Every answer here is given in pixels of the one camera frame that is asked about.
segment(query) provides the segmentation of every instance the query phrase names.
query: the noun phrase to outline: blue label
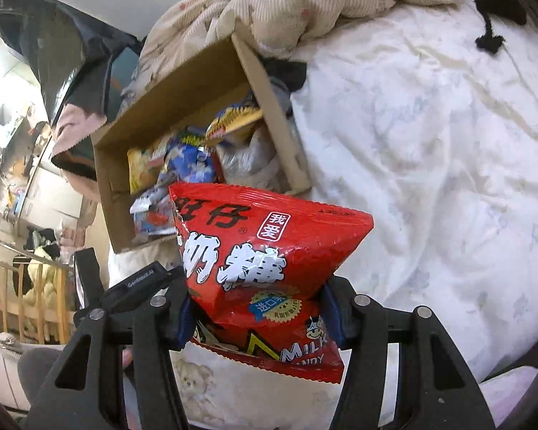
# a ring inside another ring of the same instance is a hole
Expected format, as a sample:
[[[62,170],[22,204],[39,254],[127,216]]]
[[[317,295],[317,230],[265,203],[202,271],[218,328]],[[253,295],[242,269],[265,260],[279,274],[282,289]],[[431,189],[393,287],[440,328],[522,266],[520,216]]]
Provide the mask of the blue label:
[[[287,297],[269,296],[249,305],[249,312],[255,315],[255,321],[263,320],[263,314],[270,312],[287,300]]]

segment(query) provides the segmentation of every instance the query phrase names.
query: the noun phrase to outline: blue snack package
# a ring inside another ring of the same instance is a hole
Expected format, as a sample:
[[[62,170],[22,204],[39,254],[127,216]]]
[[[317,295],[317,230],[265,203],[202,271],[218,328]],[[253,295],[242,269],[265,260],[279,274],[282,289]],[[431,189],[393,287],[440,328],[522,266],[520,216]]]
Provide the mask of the blue snack package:
[[[166,186],[175,181],[215,182],[213,159],[204,143],[204,133],[190,127],[172,139],[156,185]]]

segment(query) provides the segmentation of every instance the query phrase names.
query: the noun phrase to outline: gray pants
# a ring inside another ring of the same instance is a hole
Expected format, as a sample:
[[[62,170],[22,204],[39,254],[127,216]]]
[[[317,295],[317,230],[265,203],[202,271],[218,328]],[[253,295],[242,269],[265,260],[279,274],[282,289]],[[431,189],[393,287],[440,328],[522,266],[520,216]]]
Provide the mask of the gray pants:
[[[61,353],[62,351],[50,347],[36,347],[25,351],[20,357],[18,376],[30,405],[36,402],[40,386]]]

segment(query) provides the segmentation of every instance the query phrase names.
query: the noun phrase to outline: plastic bag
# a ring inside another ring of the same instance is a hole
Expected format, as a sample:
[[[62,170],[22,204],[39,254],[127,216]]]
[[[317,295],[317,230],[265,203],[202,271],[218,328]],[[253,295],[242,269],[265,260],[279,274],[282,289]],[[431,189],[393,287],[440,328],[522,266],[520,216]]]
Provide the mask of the plastic bag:
[[[244,147],[221,143],[216,146],[227,184],[283,193],[289,190],[273,140],[264,124]]]
[[[134,213],[133,226],[137,243],[146,242],[150,236],[175,234],[177,229],[169,196],[163,197],[147,211]]]
[[[152,205],[156,205],[167,195],[167,187],[152,187],[133,201],[129,213],[133,215],[141,211],[148,211]]]
[[[169,191],[189,292],[204,312],[195,340],[262,369],[339,383],[343,362],[314,296],[372,217],[238,186]]]

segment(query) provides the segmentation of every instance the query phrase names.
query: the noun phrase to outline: black cord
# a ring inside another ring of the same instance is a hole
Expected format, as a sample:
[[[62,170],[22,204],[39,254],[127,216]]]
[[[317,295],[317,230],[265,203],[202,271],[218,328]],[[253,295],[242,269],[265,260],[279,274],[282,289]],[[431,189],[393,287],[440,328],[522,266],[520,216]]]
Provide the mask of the black cord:
[[[480,5],[476,3],[476,9],[478,9],[478,12],[482,15],[484,18],[484,27],[485,27],[485,33],[484,35],[478,37],[475,42],[476,46],[480,50],[484,50],[491,55],[496,55],[498,53],[498,50],[502,46],[502,43],[504,42],[504,37],[501,35],[494,35],[492,33],[492,22],[490,20],[490,16],[487,12],[483,11],[480,8]]]

